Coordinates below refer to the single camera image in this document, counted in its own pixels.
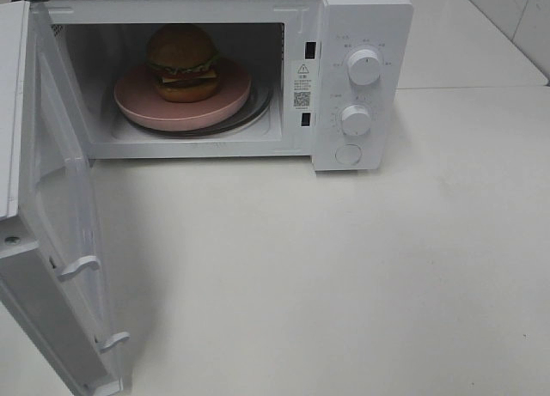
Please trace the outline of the white round door button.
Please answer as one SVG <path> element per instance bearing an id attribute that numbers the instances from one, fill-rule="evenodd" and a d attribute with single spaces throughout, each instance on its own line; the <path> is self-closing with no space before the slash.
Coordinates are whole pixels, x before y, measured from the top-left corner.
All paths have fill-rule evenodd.
<path id="1" fill-rule="evenodd" d="M 335 152 L 336 161 L 345 166 L 354 166 L 360 162 L 362 150 L 355 144 L 346 144 L 339 147 Z"/>

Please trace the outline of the pink round plate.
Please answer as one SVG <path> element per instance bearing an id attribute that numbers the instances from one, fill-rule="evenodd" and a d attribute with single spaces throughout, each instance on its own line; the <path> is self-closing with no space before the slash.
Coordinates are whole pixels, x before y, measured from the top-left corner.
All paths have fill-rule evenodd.
<path id="1" fill-rule="evenodd" d="M 235 115 L 251 87 L 248 71 L 225 58 L 187 80 L 160 78 L 142 64 L 117 81 L 114 99 L 122 113 L 138 125 L 158 131 L 194 131 Z"/>

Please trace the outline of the toy burger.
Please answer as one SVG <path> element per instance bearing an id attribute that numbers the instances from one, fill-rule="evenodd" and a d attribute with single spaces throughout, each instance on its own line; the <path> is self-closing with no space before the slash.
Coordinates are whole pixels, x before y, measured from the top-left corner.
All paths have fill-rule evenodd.
<path id="1" fill-rule="evenodd" d="M 154 86 L 168 102 L 192 103 L 213 96 L 220 83 L 218 59 L 210 35 L 193 24 L 167 24 L 146 46 L 146 65 Z"/>

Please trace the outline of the white microwave door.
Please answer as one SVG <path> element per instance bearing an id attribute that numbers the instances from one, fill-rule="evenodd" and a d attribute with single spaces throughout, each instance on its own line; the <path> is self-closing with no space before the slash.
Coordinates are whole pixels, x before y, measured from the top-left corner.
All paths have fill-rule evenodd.
<path id="1" fill-rule="evenodd" d="M 82 99 L 43 3 L 1 7 L 1 300 L 75 395 L 124 387 Z"/>

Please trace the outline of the glass microwave turntable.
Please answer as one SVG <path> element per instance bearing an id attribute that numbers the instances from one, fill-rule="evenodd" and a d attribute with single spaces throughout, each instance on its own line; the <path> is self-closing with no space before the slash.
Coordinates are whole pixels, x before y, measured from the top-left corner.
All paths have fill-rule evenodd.
<path id="1" fill-rule="evenodd" d="M 204 101 L 189 104 L 162 100 L 150 91 L 145 102 L 118 101 L 119 110 L 137 128 L 174 137 L 213 137 L 239 131 L 254 124 L 268 110 L 272 90 L 252 86 L 246 97 L 238 98 L 226 87 Z"/>

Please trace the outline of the white lower microwave knob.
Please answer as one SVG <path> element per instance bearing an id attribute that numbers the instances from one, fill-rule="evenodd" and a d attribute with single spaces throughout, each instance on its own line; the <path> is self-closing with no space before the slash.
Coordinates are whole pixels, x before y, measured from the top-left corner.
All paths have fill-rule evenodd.
<path id="1" fill-rule="evenodd" d="M 351 105 L 344 108 L 340 115 L 340 124 L 345 135 L 360 137 L 369 132 L 372 126 L 370 109 L 362 105 Z"/>

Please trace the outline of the white microwave knob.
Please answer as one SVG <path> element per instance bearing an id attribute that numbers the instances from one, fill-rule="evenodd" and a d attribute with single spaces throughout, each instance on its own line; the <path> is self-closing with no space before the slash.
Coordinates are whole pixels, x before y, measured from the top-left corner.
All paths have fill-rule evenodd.
<path id="1" fill-rule="evenodd" d="M 382 56 L 373 46 L 360 46 L 346 59 L 347 74 L 357 86 L 376 82 L 382 73 Z"/>
<path id="2" fill-rule="evenodd" d="M 340 115 L 340 124 L 345 135 L 360 137 L 369 132 L 372 126 L 370 109 L 362 105 L 351 105 L 344 108 Z"/>

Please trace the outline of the white microwave oven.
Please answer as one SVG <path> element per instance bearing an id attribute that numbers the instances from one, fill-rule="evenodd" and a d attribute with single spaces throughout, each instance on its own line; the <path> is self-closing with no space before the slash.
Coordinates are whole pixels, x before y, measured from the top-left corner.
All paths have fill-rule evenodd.
<path id="1" fill-rule="evenodd" d="M 317 170 L 374 169 L 382 159 L 400 66 L 413 17 L 409 0 L 23 0 L 43 3 L 82 99 L 76 134 L 89 159 L 306 155 Z M 190 23 L 222 58 L 242 64 L 252 86 L 272 90 L 257 121 L 213 137 L 174 137 L 137 128 L 114 99 L 118 78 L 145 60 L 148 38 L 169 23 Z M 346 59 L 360 46 L 382 56 L 380 78 L 357 86 Z M 343 133 L 344 108 L 362 105 L 367 134 Z M 354 166 L 336 150 L 362 150 Z"/>

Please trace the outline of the white upper microwave knob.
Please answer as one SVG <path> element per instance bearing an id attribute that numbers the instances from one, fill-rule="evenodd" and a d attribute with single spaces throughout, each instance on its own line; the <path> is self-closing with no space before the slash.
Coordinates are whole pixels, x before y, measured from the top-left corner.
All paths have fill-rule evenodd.
<path id="1" fill-rule="evenodd" d="M 382 56 L 373 46 L 360 46 L 346 59 L 347 74 L 357 86 L 376 82 L 382 73 Z"/>

